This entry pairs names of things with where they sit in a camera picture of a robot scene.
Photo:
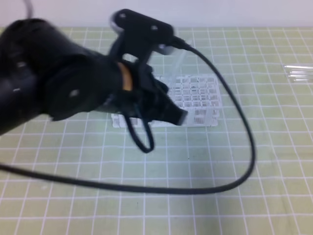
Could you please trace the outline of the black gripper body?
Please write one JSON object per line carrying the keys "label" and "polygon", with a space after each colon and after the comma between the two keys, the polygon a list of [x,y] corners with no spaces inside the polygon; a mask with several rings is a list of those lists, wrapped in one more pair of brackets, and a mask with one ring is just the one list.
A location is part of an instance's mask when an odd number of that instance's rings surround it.
{"label": "black gripper body", "polygon": [[117,91],[97,110],[130,118],[144,118],[148,122],[171,122],[169,88],[155,79],[152,67],[145,65],[143,72],[138,72],[135,63],[123,61],[117,64],[122,74],[122,90]]}

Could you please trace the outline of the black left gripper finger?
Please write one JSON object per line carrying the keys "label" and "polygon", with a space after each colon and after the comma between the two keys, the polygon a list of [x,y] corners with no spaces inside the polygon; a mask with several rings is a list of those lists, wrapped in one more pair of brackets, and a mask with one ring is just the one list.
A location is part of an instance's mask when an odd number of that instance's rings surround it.
{"label": "black left gripper finger", "polygon": [[188,112],[176,105],[168,95],[160,94],[152,107],[151,120],[183,125]]}

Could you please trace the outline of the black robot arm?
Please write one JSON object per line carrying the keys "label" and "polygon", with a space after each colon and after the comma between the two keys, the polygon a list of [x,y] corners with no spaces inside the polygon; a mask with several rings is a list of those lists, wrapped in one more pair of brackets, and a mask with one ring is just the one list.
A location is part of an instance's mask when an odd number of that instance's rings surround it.
{"label": "black robot arm", "polygon": [[39,115],[60,121],[92,111],[182,125],[187,111],[147,63],[156,47],[123,32],[103,55],[45,20],[13,22],[0,37],[0,132]]}

